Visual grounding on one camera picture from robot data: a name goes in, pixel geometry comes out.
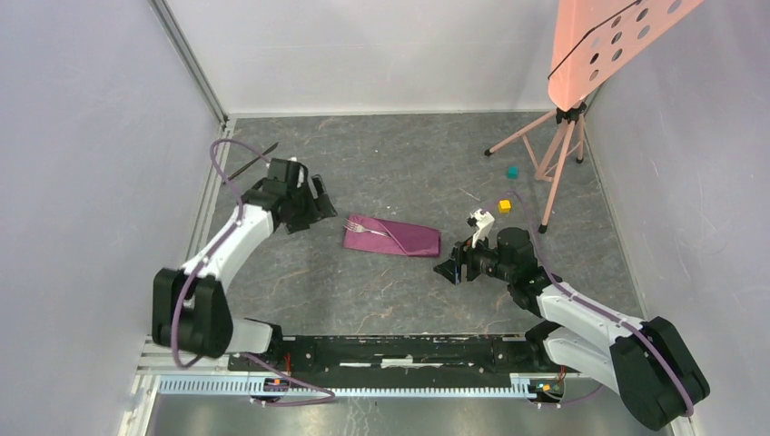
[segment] yellow cube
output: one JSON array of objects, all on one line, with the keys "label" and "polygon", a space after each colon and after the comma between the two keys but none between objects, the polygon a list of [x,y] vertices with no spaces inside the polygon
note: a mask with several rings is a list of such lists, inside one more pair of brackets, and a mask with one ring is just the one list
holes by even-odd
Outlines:
[{"label": "yellow cube", "polygon": [[500,200],[498,203],[498,212],[500,213],[508,213],[510,212],[511,205],[509,200]]}]

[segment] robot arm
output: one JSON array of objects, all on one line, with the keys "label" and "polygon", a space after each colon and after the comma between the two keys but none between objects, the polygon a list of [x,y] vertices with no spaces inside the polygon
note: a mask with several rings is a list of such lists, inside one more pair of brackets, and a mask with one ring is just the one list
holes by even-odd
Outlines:
[{"label": "robot arm", "polygon": [[[477,234],[489,232],[488,226],[477,225],[489,221],[481,215],[484,213],[477,211],[468,220]],[[519,307],[545,320],[526,334],[537,361],[568,366],[606,385],[648,428],[663,428],[687,407],[661,362],[631,329],[654,344],[693,404],[710,393],[706,378],[671,322],[660,317],[646,322],[614,311],[553,276],[557,286],[538,265],[529,232],[502,229],[494,249],[488,239],[478,240],[474,235],[455,244],[449,260],[434,271],[458,284],[463,267],[469,281],[485,274],[506,282]]]},{"label": "robot arm", "polygon": [[[180,350],[217,358],[226,352],[265,352],[273,328],[255,320],[233,321],[225,299],[232,278],[249,255],[284,224],[289,233],[337,216],[319,175],[308,183],[308,169],[295,160],[272,159],[267,177],[242,196],[243,214],[233,211],[230,220],[212,241],[179,269],[161,269],[153,281],[153,341],[170,346],[174,306],[183,284],[201,261],[203,268],[192,280],[179,319]],[[215,255],[206,257],[212,246],[230,236]]]}]

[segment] silver fork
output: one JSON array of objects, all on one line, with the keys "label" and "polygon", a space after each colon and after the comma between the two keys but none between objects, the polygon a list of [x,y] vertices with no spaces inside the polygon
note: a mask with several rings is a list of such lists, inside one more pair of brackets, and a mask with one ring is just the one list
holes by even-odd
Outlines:
[{"label": "silver fork", "polygon": [[385,232],[378,232],[376,230],[367,229],[359,223],[354,223],[351,220],[345,220],[345,228],[354,233],[374,233],[380,236],[386,236],[390,238],[390,235]]}]

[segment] purple napkin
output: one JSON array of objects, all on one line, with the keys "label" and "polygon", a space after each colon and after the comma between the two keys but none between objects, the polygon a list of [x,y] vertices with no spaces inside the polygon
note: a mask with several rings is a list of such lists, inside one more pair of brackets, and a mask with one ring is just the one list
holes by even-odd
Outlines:
[{"label": "purple napkin", "polygon": [[349,219],[367,229],[385,232],[390,235],[390,238],[375,233],[355,233],[346,230],[345,240],[342,242],[345,248],[409,257],[439,257],[441,252],[441,235],[436,229],[378,220],[363,215],[351,215]]}]

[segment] gray wall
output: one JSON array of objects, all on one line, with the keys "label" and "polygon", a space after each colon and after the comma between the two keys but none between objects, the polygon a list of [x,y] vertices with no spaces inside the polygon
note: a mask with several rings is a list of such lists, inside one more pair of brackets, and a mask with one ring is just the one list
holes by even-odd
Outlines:
[{"label": "gray wall", "polygon": [[3,2],[0,59],[0,434],[114,434],[216,122],[142,0]]},{"label": "gray wall", "polygon": [[225,109],[550,109],[556,0],[168,0]]},{"label": "gray wall", "polygon": [[685,336],[707,435],[766,434],[770,3],[709,0],[607,82],[588,134],[644,304]]}]

